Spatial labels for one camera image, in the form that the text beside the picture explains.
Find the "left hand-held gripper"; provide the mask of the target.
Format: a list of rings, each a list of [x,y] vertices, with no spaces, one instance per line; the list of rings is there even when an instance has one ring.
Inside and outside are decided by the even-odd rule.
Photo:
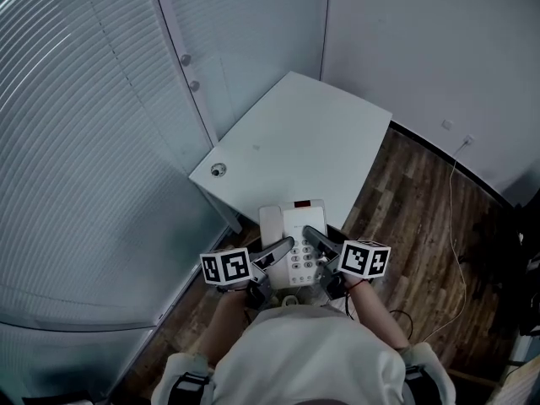
[[[246,292],[246,306],[261,309],[272,295],[266,270],[294,248],[294,238],[286,237],[257,253],[245,247],[200,255],[204,280],[221,292]]]

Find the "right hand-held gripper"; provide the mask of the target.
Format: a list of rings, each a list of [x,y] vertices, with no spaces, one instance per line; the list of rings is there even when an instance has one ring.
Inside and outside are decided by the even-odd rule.
[[[343,233],[330,225],[324,234],[312,226],[303,228],[303,237],[324,256],[320,285],[330,300],[344,298],[347,293],[344,274],[372,280],[385,275],[391,247],[370,240],[345,240]]]

